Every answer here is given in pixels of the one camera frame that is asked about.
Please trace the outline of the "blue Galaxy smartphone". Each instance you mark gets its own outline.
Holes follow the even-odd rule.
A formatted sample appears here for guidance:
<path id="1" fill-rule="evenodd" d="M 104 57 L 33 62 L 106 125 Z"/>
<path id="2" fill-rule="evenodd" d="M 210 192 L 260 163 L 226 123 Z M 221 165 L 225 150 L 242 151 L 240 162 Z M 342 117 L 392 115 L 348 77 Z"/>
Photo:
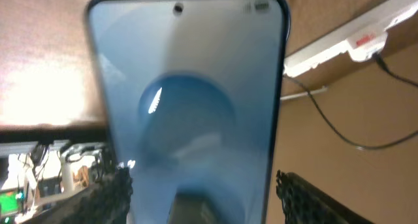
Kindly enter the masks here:
<path id="1" fill-rule="evenodd" d="M 90 0 L 86 29 L 135 223 L 264 223 L 286 0 Z"/>

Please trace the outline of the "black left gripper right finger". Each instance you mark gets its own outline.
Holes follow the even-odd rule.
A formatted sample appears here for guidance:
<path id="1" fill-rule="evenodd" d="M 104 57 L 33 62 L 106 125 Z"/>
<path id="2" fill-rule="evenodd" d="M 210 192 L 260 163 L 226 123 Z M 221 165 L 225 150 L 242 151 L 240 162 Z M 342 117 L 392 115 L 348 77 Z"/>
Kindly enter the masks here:
<path id="1" fill-rule="evenodd" d="M 276 182 L 285 224 L 372 224 L 298 174 L 279 170 Z"/>

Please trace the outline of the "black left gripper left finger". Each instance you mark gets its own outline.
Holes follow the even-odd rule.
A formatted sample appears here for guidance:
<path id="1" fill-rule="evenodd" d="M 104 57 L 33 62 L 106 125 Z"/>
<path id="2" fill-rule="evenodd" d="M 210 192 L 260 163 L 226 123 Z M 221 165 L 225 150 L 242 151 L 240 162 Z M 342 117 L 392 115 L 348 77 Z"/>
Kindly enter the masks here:
<path id="1" fill-rule="evenodd" d="M 133 194 L 128 168 L 119 168 L 96 184 L 32 219 L 33 224 L 126 224 Z"/>

